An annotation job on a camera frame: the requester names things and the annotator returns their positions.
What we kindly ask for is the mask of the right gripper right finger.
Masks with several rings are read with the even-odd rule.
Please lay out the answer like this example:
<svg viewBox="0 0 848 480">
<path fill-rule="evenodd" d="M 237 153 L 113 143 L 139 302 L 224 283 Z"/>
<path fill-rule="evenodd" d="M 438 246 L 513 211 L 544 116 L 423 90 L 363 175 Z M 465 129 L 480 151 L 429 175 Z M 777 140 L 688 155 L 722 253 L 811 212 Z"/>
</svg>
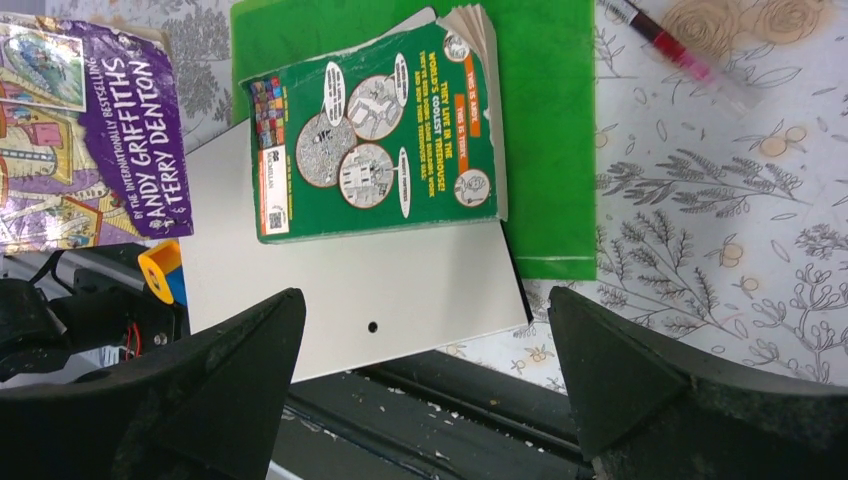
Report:
<svg viewBox="0 0 848 480">
<path fill-rule="evenodd" d="M 549 322 L 599 479 L 843 479 L 847 391 L 747 367 L 565 287 Z"/>
</svg>

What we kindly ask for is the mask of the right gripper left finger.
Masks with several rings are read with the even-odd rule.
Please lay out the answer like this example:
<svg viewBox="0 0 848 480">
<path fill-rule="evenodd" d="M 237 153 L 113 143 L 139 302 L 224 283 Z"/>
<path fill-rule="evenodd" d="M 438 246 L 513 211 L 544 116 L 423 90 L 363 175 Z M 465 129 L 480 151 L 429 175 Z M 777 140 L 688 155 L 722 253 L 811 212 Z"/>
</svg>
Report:
<svg viewBox="0 0 848 480">
<path fill-rule="evenodd" d="M 138 359 L 1 393 L 5 479 L 262 479 L 306 320 L 301 290 Z"/>
</svg>

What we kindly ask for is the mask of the white binder folder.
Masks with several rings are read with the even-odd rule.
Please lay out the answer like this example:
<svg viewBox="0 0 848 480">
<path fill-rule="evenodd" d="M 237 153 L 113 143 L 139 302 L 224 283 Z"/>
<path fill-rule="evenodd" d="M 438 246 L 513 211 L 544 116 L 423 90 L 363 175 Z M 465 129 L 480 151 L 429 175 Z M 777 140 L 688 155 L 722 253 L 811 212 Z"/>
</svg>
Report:
<svg viewBox="0 0 848 480">
<path fill-rule="evenodd" d="M 259 242 L 248 141 L 240 124 L 186 158 L 194 232 L 180 247 L 192 332 L 298 288 L 306 321 L 293 378 L 303 381 L 528 321 L 496 222 Z"/>
</svg>

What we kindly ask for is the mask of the purple Treehouse book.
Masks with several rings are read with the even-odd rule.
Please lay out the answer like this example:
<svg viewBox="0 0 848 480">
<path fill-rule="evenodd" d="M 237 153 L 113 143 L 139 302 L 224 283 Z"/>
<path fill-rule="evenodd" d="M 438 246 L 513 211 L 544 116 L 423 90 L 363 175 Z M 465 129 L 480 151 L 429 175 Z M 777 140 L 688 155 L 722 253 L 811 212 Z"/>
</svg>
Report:
<svg viewBox="0 0 848 480">
<path fill-rule="evenodd" d="M 160 30 L 1 16 L 1 250 L 194 231 L 176 77 Z"/>
</svg>

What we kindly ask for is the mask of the green plastic folder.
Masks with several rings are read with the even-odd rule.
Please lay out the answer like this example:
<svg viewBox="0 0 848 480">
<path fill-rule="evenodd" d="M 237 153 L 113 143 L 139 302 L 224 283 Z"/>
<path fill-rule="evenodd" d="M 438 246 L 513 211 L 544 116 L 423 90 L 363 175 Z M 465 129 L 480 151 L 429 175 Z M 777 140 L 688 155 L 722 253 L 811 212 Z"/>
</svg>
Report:
<svg viewBox="0 0 848 480">
<path fill-rule="evenodd" d="M 377 37 L 419 1 L 239 1 L 232 81 Z M 506 233 L 525 279 L 593 280 L 594 5 L 487 1 L 497 38 L 509 182 Z"/>
</svg>

